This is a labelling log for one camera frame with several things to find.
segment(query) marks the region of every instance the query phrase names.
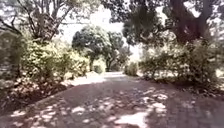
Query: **tree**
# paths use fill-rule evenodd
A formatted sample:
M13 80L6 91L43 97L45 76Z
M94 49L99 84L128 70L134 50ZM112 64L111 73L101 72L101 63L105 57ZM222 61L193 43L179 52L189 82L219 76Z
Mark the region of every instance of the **tree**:
M0 30L22 35L28 29L34 39L51 40L67 18L88 18L98 0L1 0Z
M123 47L124 41L120 33L108 32L110 46L105 51L104 58L106 61L106 71L111 69L112 62L116 61L119 56L119 50Z
M223 12L221 0L102 0L112 11L112 22L124 22L124 36L129 42L156 43L164 32L175 34L179 43L210 38L208 20ZM199 12L195 16L186 3ZM166 15L165 25L158 16L158 8Z
M124 47L123 35L116 32L108 32L110 46L107 47L104 55L106 61L106 71L112 70L112 67L122 67L130 56L130 51Z
M90 70L93 70L93 62L103 55L110 47L107 32L99 26L86 26L76 32L73 37L72 47L90 58Z

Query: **ground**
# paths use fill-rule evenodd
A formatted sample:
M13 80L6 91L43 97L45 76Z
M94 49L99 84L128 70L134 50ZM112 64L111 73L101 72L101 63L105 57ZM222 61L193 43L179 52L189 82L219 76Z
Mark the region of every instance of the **ground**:
M74 86L0 117L0 128L224 128L224 102L121 73Z

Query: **dirt path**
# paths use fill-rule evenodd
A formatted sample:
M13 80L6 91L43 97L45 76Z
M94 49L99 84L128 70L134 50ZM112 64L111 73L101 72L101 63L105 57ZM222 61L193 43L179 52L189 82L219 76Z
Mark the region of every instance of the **dirt path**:
M81 81L85 84L0 117L0 128L224 128L221 101L121 73Z

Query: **bush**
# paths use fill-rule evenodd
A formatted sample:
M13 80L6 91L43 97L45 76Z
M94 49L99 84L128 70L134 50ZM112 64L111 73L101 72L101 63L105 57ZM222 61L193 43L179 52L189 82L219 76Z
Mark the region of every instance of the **bush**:
M88 60L67 46L60 46L55 42L43 46L27 41L25 49L21 69L27 77L63 78L68 72L76 77L87 71Z
M130 63L124 68L124 74L129 76L137 76L137 72L138 72L138 64L134 62Z
M98 73L98 74L101 74L101 73L103 73L103 68L102 68L102 66L100 66L100 65L95 65L95 66L94 66L94 71L95 71L96 73Z
M216 81L215 56L210 45L196 42L193 46L160 50L156 55L144 57L139 65L143 74L150 79L183 80L205 85Z

